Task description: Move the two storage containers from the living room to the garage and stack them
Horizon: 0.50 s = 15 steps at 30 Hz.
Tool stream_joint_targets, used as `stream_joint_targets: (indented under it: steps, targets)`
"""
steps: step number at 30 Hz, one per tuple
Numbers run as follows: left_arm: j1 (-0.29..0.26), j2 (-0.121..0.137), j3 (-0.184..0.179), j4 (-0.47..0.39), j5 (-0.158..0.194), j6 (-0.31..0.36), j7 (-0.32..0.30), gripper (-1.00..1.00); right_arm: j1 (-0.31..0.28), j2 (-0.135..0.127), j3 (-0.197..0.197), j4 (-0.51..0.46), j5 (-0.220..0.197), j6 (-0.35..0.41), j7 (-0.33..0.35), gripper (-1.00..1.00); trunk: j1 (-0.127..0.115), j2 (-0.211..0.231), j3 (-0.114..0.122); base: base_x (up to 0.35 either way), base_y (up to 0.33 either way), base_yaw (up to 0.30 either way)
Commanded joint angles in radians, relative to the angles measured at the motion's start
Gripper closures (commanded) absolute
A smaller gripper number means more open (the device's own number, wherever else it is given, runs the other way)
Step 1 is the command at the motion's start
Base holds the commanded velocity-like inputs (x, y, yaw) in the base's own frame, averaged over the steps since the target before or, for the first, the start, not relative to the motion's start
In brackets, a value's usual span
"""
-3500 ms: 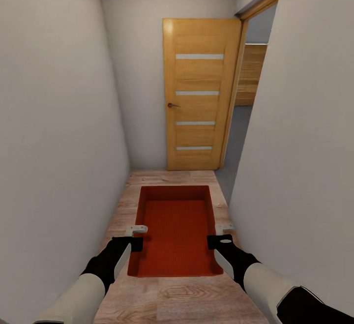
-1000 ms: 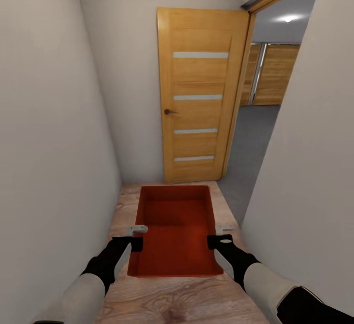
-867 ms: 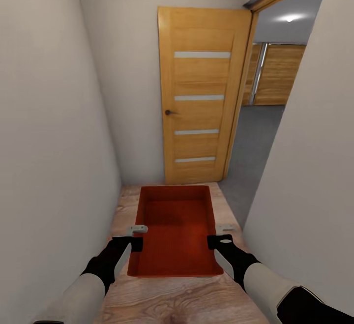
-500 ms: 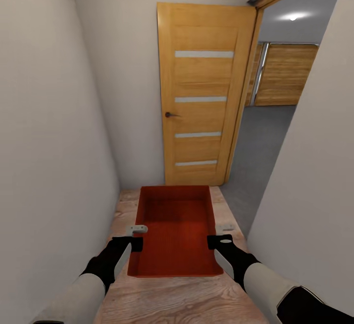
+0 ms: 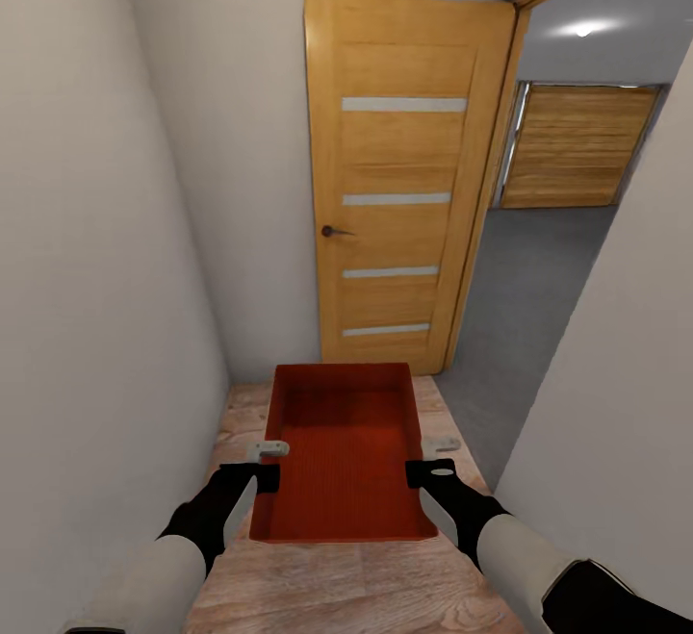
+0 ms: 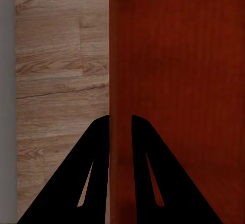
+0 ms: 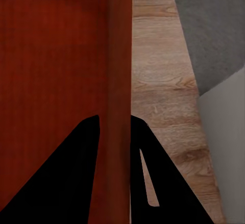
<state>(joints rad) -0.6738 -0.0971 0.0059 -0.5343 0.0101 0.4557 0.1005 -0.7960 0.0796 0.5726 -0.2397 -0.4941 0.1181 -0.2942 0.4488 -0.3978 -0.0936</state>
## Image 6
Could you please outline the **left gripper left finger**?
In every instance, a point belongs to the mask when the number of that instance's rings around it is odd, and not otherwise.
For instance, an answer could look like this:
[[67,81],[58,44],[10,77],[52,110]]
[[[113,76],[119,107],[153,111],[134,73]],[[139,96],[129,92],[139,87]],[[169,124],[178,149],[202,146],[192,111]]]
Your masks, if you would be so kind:
[[17,224],[105,224],[109,150],[106,115],[89,126]]

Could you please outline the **storage box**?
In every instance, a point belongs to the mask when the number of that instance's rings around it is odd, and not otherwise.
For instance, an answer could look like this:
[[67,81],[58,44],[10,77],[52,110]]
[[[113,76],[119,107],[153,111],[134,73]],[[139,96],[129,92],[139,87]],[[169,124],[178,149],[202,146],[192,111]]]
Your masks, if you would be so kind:
[[110,224],[137,224],[132,115],[223,224],[245,224],[245,0],[109,0]]

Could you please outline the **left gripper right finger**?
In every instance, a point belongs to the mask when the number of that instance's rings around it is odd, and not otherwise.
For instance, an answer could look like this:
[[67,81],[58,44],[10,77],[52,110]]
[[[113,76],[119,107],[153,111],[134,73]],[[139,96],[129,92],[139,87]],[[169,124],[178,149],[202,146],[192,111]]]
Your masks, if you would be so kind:
[[[132,115],[131,133],[137,224],[223,224],[148,120]],[[146,154],[165,207],[156,204]]]

